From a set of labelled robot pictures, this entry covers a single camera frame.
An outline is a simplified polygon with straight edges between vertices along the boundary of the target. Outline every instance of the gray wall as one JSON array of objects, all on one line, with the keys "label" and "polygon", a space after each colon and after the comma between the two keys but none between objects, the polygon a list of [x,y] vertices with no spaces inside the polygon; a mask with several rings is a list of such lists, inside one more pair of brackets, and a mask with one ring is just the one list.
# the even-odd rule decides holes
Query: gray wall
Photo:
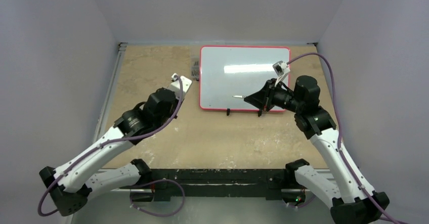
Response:
[{"label": "gray wall", "polygon": [[96,0],[119,41],[316,42],[342,0]]},{"label": "gray wall", "polygon": [[318,49],[335,74],[345,143],[409,223],[427,223],[429,0],[344,0]]},{"label": "gray wall", "polygon": [[38,171],[90,144],[115,50],[94,0],[0,0],[0,223],[60,220]]}]

